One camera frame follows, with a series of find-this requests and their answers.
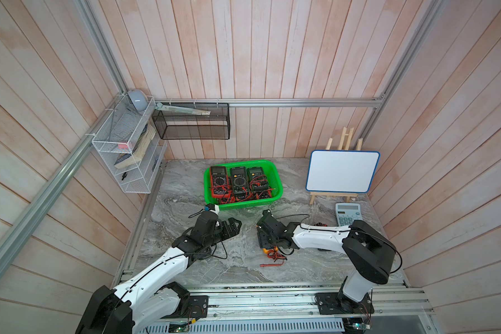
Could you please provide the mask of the large red multimeter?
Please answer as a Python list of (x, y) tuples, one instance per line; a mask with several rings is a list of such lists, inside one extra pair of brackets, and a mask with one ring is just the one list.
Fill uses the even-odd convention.
[(212, 166), (210, 168), (210, 191), (213, 198), (228, 198), (231, 188), (227, 169), (224, 166)]

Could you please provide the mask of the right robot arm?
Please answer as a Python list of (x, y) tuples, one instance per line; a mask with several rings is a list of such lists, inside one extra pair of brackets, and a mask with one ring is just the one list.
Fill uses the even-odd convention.
[(344, 253), (354, 265), (339, 291), (339, 302), (361, 303), (376, 285), (388, 283), (400, 253), (389, 240), (362, 220), (349, 226), (282, 224), (270, 210), (257, 222), (260, 246), (273, 249), (321, 249)]

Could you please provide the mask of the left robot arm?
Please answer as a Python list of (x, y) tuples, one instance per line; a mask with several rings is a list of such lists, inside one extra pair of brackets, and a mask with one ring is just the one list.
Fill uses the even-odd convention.
[(198, 213), (166, 252), (131, 279), (97, 289), (84, 311), (77, 333), (138, 333), (157, 320), (191, 314), (189, 292), (174, 278), (196, 261), (214, 257), (218, 244), (239, 235), (242, 222), (222, 221), (218, 208)]

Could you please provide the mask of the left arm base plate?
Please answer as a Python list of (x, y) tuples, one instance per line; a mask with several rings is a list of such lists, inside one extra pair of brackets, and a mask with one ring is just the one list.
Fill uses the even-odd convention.
[(161, 319), (207, 317), (209, 296), (192, 295), (189, 290), (177, 282), (164, 285), (155, 295), (156, 311)]

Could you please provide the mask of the green DT9205A multimeter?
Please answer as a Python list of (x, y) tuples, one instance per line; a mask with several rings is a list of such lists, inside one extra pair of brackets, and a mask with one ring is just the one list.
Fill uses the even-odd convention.
[(249, 179), (246, 168), (243, 166), (230, 169), (232, 194), (237, 201), (246, 200), (250, 194)]

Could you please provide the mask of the yellow multimeter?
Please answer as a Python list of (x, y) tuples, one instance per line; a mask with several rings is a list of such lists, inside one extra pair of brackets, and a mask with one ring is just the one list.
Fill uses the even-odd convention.
[(270, 260), (270, 263), (260, 264), (260, 267), (281, 267), (287, 261), (287, 256), (280, 252), (280, 250), (275, 247), (274, 249), (263, 249), (264, 254)]

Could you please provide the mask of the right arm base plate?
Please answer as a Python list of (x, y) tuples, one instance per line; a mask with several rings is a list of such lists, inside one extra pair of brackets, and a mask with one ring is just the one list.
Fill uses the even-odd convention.
[(366, 293), (362, 301), (356, 302), (347, 298), (342, 292), (317, 293), (315, 303), (320, 315), (372, 315), (374, 313), (371, 295)]

